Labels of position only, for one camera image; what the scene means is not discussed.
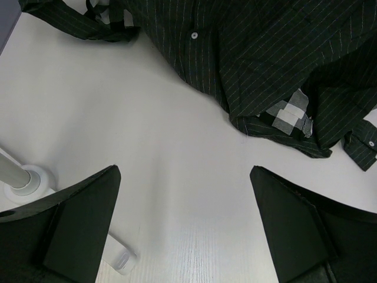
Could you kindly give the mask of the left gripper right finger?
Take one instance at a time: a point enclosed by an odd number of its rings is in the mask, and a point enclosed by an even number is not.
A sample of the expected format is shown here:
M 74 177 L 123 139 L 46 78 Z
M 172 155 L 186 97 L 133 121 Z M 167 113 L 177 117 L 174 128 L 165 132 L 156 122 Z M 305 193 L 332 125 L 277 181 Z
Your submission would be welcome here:
M 376 214 L 255 166 L 250 180 L 279 282 L 376 282 Z

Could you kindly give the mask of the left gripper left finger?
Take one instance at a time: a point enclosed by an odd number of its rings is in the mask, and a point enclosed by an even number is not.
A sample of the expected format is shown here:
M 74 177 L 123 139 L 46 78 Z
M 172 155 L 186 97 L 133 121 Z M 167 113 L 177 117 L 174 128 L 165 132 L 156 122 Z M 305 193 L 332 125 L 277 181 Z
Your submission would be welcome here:
M 112 165 L 1 212 L 1 282 L 95 282 L 120 183 Z

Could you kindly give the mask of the black pinstripe shirt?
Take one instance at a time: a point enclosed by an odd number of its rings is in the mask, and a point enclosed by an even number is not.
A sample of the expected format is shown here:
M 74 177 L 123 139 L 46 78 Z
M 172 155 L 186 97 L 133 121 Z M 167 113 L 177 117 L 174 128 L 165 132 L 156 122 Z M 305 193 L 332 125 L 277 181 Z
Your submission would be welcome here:
M 178 76 L 208 94 L 240 132 L 327 158 L 341 142 L 362 169 L 376 162 L 375 1 L 20 1 L 82 40 L 129 42 L 140 31 Z M 257 115 L 298 88 L 313 133 L 296 140 Z

